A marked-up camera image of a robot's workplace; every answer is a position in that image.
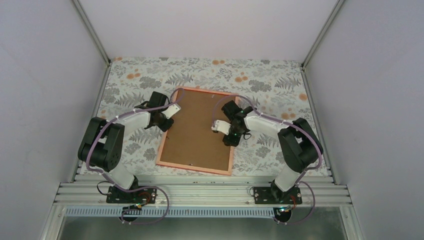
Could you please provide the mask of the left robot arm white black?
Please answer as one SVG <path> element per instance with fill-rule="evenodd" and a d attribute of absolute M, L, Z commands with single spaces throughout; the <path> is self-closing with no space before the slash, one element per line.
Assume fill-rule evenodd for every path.
<path fill-rule="evenodd" d="M 139 197 L 138 179 L 121 162 L 124 138 L 139 129 L 159 128 L 166 132 L 181 110 L 178 101 L 154 91 L 150 99 L 133 110 L 106 120 L 93 117 L 86 128 L 77 157 L 89 171 L 99 173 L 119 190 L 119 196 L 131 203 Z"/>

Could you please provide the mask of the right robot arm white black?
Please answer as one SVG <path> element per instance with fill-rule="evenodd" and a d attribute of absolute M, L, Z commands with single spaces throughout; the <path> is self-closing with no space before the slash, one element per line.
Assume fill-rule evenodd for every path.
<path fill-rule="evenodd" d="M 241 138 L 250 132 L 278 140 L 284 167 L 270 184 L 270 195 L 274 202 L 284 203 L 294 195 L 295 187 L 306 172 L 321 166 L 323 147 L 304 118 L 295 121 L 277 119 L 253 106 L 242 109 L 233 100 L 224 104 L 221 111 L 228 120 L 214 120 L 211 130 L 224 134 L 222 141 L 226 146 L 238 146 Z"/>

